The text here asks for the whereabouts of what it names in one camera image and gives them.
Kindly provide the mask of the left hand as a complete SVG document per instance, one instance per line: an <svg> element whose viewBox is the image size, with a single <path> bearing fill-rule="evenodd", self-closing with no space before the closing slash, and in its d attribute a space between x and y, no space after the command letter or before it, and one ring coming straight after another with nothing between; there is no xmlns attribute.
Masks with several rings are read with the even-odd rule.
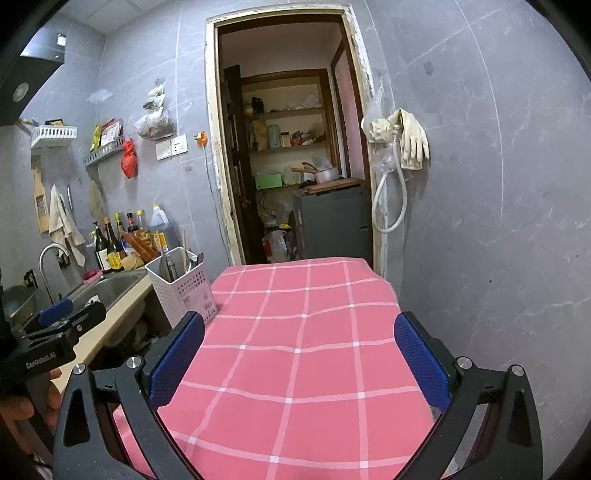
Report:
<svg viewBox="0 0 591 480"><path fill-rule="evenodd" d="M62 396L53 381L58 379L61 374L60 368L53 369L49 372L49 385L46 391L47 410L45 422L51 431L54 431L57 425L62 401ZM28 420L33 414L33 404L25 397L12 397L1 402L3 420L19 447L27 454L31 454L33 449L17 423Z"/></svg>

